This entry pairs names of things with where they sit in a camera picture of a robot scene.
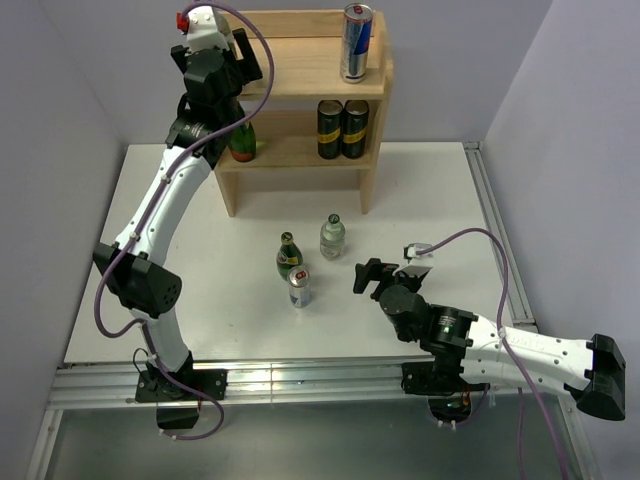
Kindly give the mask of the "Red Bull can front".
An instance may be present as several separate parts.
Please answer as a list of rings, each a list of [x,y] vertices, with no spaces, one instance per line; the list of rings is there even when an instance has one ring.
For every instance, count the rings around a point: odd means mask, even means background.
[[[296,308],[306,307],[311,300],[310,275],[304,265],[293,267],[287,277],[289,299]]]

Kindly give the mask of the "red bull can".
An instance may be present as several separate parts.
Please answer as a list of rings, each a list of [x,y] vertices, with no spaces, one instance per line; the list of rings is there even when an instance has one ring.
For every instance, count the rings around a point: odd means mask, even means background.
[[[344,8],[340,73],[345,82],[358,83],[365,77],[373,18],[373,10],[365,4]]]
[[[289,299],[296,308],[306,307],[311,300],[310,275],[304,265],[293,267],[287,277]]]

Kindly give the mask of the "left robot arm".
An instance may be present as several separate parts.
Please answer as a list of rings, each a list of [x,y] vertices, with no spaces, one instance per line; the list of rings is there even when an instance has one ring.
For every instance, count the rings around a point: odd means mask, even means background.
[[[94,321],[107,338],[139,326],[149,353],[149,376],[172,399],[196,394],[193,356],[182,339],[175,305],[181,278],[165,269],[174,233],[201,184],[215,169],[235,132],[250,118],[238,97],[262,71],[244,29],[234,46],[175,46],[171,56],[185,93],[172,123],[158,171],[132,220],[93,261],[101,279]]]

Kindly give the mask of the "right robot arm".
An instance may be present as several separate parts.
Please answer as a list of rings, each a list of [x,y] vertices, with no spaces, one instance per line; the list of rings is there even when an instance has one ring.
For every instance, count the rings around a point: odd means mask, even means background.
[[[419,292],[425,276],[378,258],[355,267],[354,293],[375,283],[371,298],[398,340],[432,356],[403,364],[405,393],[452,397],[486,386],[534,385],[540,392],[570,396],[592,417],[624,420],[626,361],[613,338],[595,334],[571,340],[498,327],[473,312],[427,302]]]

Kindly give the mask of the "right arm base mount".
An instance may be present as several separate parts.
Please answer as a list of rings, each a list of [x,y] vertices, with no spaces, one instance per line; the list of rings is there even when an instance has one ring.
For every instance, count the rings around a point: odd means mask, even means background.
[[[401,388],[407,395],[424,396],[439,427],[454,429],[468,422],[486,399],[490,384],[469,383],[459,373],[446,371],[438,361],[401,364]]]

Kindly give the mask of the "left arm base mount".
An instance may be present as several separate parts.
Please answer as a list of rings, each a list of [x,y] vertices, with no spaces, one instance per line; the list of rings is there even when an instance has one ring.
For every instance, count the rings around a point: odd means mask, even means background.
[[[154,404],[157,426],[165,433],[178,436],[195,427],[204,405],[211,403],[218,410],[218,420],[213,427],[213,432],[217,432],[225,420],[220,401],[226,393],[227,371],[196,369],[184,375],[171,374],[171,377],[169,380],[157,369],[140,372],[134,402]]]

